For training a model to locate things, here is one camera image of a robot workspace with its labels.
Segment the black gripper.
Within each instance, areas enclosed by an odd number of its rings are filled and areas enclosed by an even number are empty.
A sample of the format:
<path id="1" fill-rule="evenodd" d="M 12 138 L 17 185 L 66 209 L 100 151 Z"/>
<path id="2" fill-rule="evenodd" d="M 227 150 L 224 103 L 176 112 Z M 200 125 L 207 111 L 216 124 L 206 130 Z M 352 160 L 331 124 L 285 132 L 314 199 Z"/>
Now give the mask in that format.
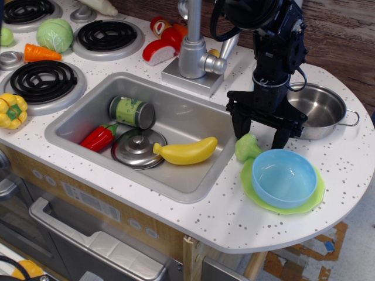
<path id="1" fill-rule="evenodd" d="M 253 75 L 251 91 L 229 91 L 226 110 L 232 116 L 237 139 L 249 133 L 251 121 L 276 129 L 271 149 L 283 149 L 289 138 L 300 137 L 308 117 L 287 100 L 291 75 L 270 82 Z"/>

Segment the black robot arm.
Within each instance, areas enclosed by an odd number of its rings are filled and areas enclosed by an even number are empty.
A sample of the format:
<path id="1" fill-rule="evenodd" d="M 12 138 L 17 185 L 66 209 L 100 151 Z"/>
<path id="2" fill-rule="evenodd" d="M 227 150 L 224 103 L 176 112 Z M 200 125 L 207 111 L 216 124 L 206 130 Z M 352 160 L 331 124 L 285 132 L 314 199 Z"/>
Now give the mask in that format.
<path id="1" fill-rule="evenodd" d="M 272 148 L 282 149 L 289 138 L 299 137 L 306 114 L 287 100 L 291 76 L 305 63 L 306 25 L 295 1 L 216 1 L 210 21 L 214 40 L 224 42 L 243 30 L 253 33 L 256 67 L 252 91 L 229 91 L 226 105 L 236 138 L 256 121 L 276 130 Z"/>

